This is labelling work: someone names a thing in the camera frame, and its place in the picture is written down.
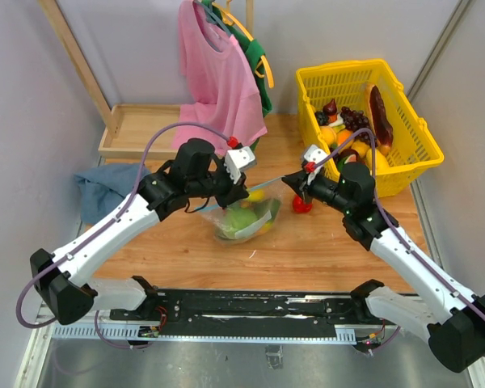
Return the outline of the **red bell pepper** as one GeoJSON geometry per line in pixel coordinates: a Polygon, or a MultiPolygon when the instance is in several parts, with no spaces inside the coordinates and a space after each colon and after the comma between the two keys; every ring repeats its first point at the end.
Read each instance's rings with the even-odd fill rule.
{"type": "Polygon", "coordinates": [[[309,213],[313,205],[306,203],[300,196],[295,196],[292,200],[292,209],[297,214],[309,213]]]}

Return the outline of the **green cabbage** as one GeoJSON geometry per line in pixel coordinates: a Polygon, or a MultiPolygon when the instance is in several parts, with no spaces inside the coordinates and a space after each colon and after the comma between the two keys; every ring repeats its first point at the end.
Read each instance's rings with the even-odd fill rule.
{"type": "Polygon", "coordinates": [[[256,214],[248,208],[227,209],[224,213],[224,233],[232,238],[237,232],[258,221],[256,214]]]}

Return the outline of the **yellow banana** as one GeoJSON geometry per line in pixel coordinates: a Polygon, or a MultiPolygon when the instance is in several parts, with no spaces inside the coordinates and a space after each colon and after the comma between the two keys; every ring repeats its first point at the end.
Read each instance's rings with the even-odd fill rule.
{"type": "Polygon", "coordinates": [[[266,199],[265,191],[262,189],[256,189],[249,192],[248,197],[246,198],[246,201],[250,203],[259,203],[264,201],[265,199],[266,199]]]}

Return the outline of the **clear zip top bag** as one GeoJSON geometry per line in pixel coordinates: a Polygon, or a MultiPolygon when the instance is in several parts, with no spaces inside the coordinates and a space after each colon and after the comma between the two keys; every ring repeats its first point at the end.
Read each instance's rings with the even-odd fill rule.
{"type": "Polygon", "coordinates": [[[280,177],[248,189],[248,197],[225,209],[219,205],[196,207],[213,225],[214,238],[224,244],[244,243],[266,234],[274,225],[284,199],[280,177]]]}

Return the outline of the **green yellow mango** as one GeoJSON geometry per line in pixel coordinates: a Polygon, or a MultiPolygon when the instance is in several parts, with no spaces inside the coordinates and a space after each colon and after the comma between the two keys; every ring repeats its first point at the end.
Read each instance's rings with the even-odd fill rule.
{"type": "Polygon", "coordinates": [[[273,221],[267,221],[260,229],[259,229],[259,234],[266,234],[272,227],[273,227],[274,222],[273,221]]]}

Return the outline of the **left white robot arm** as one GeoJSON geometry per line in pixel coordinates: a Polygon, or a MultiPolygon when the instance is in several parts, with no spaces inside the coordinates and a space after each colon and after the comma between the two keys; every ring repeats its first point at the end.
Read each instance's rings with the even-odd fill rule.
{"type": "Polygon", "coordinates": [[[151,318],[154,289],[140,276],[126,281],[93,281],[96,270],[124,245],[185,209],[192,199],[214,199],[225,208],[247,198],[245,170],[256,163],[248,146],[237,144],[224,157],[213,145],[193,138],[174,159],[136,180],[135,191],[85,234],[67,245],[31,255],[33,288],[61,325],[76,323],[92,310],[130,311],[151,318]]]}

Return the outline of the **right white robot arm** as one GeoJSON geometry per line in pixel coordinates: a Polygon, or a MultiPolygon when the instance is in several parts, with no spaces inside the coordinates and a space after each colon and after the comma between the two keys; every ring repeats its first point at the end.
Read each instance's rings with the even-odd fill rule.
{"type": "Polygon", "coordinates": [[[383,318],[423,340],[448,370],[459,373],[485,357],[485,294],[461,285],[409,238],[382,207],[376,182],[360,163],[344,166],[339,180],[299,171],[282,177],[303,200],[317,200],[343,215],[347,234],[389,264],[417,293],[416,302],[373,280],[350,303],[359,323],[383,318]]]}

